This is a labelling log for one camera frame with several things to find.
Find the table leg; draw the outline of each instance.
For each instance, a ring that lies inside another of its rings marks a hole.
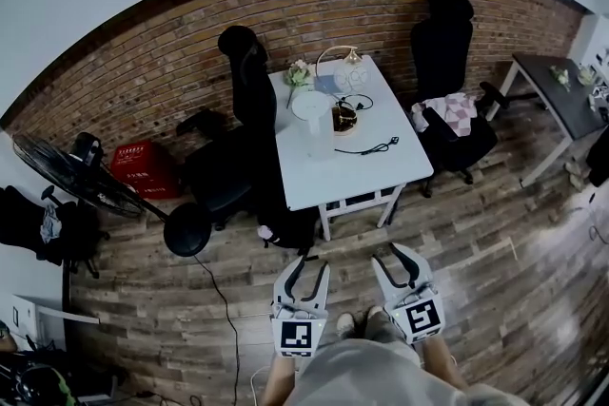
[[[383,214],[381,215],[381,218],[379,219],[379,222],[377,223],[378,228],[381,228],[384,225],[384,221],[387,220],[387,217],[389,216],[389,214],[391,213],[391,210],[393,209],[393,205],[395,205],[398,198],[400,198],[400,193],[402,193],[402,190],[404,187],[405,187],[405,184],[400,184],[399,186],[396,186],[395,188],[393,188],[393,193],[391,193],[391,200],[389,200],[389,203],[384,208]]]
[[[557,145],[556,148],[543,161],[541,161],[541,163],[535,169],[533,169],[531,174],[529,174],[521,181],[522,187],[525,188],[526,186],[534,182],[540,176],[540,174],[545,171],[550,166],[550,164],[552,164],[560,156],[560,154],[562,154],[566,150],[569,145],[571,145],[572,142],[573,140],[568,136],[566,136],[562,141],[560,141],[560,144]]]
[[[518,74],[519,69],[520,68],[519,68],[518,63],[513,61],[512,66],[510,67],[510,70],[507,72],[507,75],[505,76],[505,80],[503,80],[503,85],[501,85],[501,88],[500,88],[501,95],[503,95],[503,96],[507,95],[507,92],[510,90],[510,88],[512,87],[512,84],[514,83],[514,80],[516,79],[516,75]],[[491,109],[486,114],[486,120],[488,122],[491,122],[493,120],[493,118],[495,117],[495,114],[497,113],[497,110],[499,110],[499,104],[497,102],[493,102],[493,106],[491,106]]]
[[[326,242],[330,242],[330,222],[327,219],[327,208],[326,204],[319,205],[320,217],[322,219],[322,228],[324,229],[324,239]]]

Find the standing fan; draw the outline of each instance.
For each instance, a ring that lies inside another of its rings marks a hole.
[[[70,195],[122,217],[137,218],[145,211],[165,223],[169,250],[182,257],[198,254],[211,234],[211,220],[196,203],[178,206],[170,215],[117,181],[101,165],[99,139],[86,132],[76,137],[69,154],[47,141],[25,134],[13,137],[13,149],[29,167]]]

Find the pink checkered cloth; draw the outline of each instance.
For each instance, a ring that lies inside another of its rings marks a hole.
[[[429,124],[422,116],[422,111],[431,107],[453,129],[459,137],[468,136],[472,131],[471,119],[478,117],[474,105],[475,99],[464,93],[451,93],[445,97],[431,98],[421,104],[412,106],[412,119],[417,132],[423,132]]]

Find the brick wall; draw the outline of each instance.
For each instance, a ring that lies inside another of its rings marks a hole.
[[[571,0],[470,0],[474,35],[466,86],[497,84],[513,51],[566,55],[584,9]],[[178,158],[203,139],[175,127],[200,108],[232,117],[228,26],[251,27],[269,71],[315,61],[337,43],[370,54],[407,104],[416,86],[409,36],[424,0],[146,0],[109,20],[43,72],[2,119],[67,148],[80,131],[117,145],[153,139]]]

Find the gray shirt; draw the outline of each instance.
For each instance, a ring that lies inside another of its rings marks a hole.
[[[421,369],[397,343],[348,339],[320,351],[301,371],[289,406],[526,406],[485,385],[460,391]]]

